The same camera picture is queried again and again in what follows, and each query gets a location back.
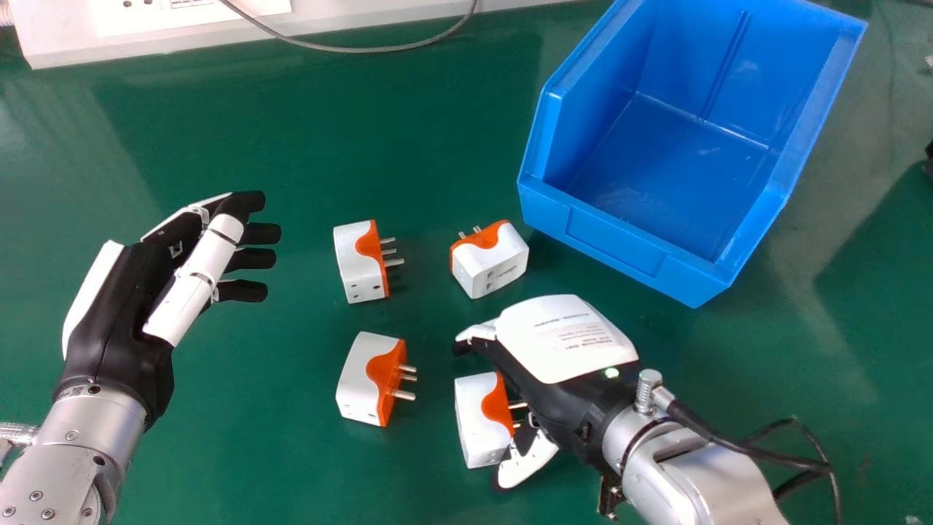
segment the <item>power plug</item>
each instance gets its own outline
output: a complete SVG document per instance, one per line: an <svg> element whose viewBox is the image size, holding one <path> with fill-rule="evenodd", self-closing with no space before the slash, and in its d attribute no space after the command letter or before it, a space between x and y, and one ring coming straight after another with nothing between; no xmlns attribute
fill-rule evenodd
<svg viewBox="0 0 933 525"><path fill-rule="evenodd" d="M522 276L528 267L528 245L512 223L494 222L473 233L459 233L451 246L451 273L470 299L479 299Z"/></svg>
<svg viewBox="0 0 933 525"><path fill-rule="evenodd" d="M401 381L416 382L417 369L408 366L405 341L360 332L343 364L337 383L337 407L341 416L384 427L389 423L396 398L414 401L415 395L400 390Z"/></svg>
<svg viewBox="0 0 933 525"><path fill-rule="evenodd" d="M466 468L502 461L515 433L506 385L497 372L458 377L453 381L453 408Z"/></svg>
<svg viewBox="0 0 933 525"><path fill-rule="evenodd" d="M395 248L389 248L395 242L394 237L379 238L375 220L334 226L334 251L347 303L363 303L389 296L385 269L405 263L404 259L383 258L396 253Z"/></svg>

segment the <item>plug pin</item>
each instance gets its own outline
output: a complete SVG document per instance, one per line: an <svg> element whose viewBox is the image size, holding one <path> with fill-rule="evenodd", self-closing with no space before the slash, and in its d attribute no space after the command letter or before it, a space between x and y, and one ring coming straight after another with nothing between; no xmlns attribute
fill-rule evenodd
<svg viewBox="0 0 933 525"><path fill-rule="evenodd" d="M405 401L414 401L415 395L407 390L392 390L392 395Z"/></svg>

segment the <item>robotic arm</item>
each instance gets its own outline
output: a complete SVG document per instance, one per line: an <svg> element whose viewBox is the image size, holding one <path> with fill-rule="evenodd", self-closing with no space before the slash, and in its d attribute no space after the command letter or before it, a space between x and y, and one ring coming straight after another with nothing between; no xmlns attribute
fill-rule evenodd
<svg viewBox="0 0 933 525"><path fill-rule="evenodd" d="M186 206L123 246L101 248L65 317L64 370L41 427L0 423L0 524L109 522L142 434L174 389L172 351L211 304L258 303L266 286L221 280L271 268L276 224L250 223L262 192L232 192Z"/></svg>
<svg viewBox="0 0 933 525"><path fill-rule="evenodd" d="M494 474L502 490L568 450L601 473L598 511L610 519L628 501L651 525L787 525L753 459L803 471L794 489L830 475L838 496L819 446L822 461L728 440L682 405L660 373L643 370L628 337L576 295L513 305L457 335L453 351L492 362L527 402L528 422Z"/></svg>

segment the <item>green tabletop surface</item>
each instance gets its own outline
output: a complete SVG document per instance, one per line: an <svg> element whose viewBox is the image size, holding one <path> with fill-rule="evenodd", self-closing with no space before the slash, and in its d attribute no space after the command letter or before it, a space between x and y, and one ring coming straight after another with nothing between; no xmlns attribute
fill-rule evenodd
<svg viewBox="0 0 933 525"><path fill-rule="evenodd" d="M596 472L568 454L500 494L460 451L453 379L492 368L455 360L453 337L551 293L600 309L725 433L800 417L839 473L847 523L933 524L933 181L920 168L933 9L829 4L870 29L787 208L735 284L696 310L521 221L515 177L538 93L605 0L482 14L436 46L379 56L261 41L32 71L0 33L0 419L47 413L65 312L105 240L259 189L257 220L284 229L275 269L249 276L269 300L212 308L182 342L117 524L605 523ZM449 23L319 40L397 43ZM370 218L406 263L388 300L348 305L331 228ZM471 301L449 246L499 219L527 238L528 272ZM360 331L403 337L419 370L417 401L384 429L334 402ZM768 446L809 453L791 432ZM782 508L828 524L829 486ZM643 522L631 507L620 520Z"/></svg>

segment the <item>blue plastic bin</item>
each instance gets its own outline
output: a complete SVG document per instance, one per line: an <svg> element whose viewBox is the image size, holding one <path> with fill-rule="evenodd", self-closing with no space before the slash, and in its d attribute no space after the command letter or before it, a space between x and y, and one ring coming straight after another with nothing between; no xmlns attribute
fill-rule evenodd
<svg viewBox="0 0 933 525"><path fill-rule="evenodd" d="M525 222L693 307L800 176L865 31L798 0L619 0L545 84Z"/></svg>

